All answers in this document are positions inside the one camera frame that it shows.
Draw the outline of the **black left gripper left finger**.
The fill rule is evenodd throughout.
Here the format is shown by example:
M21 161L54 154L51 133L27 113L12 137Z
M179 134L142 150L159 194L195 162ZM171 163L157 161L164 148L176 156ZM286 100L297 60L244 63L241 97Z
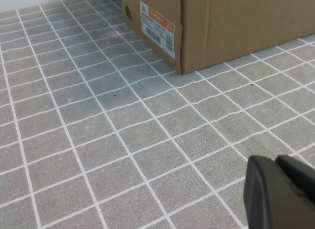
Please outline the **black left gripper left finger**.
M268 157L249 157L243 199L250 229L315 227L315 204Z

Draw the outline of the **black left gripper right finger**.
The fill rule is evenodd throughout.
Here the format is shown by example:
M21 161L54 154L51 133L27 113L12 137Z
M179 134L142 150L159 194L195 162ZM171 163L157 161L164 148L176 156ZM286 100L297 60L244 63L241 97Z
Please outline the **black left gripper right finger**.
M315 169L288 155L277 156L275 162L293 184L314 204Z

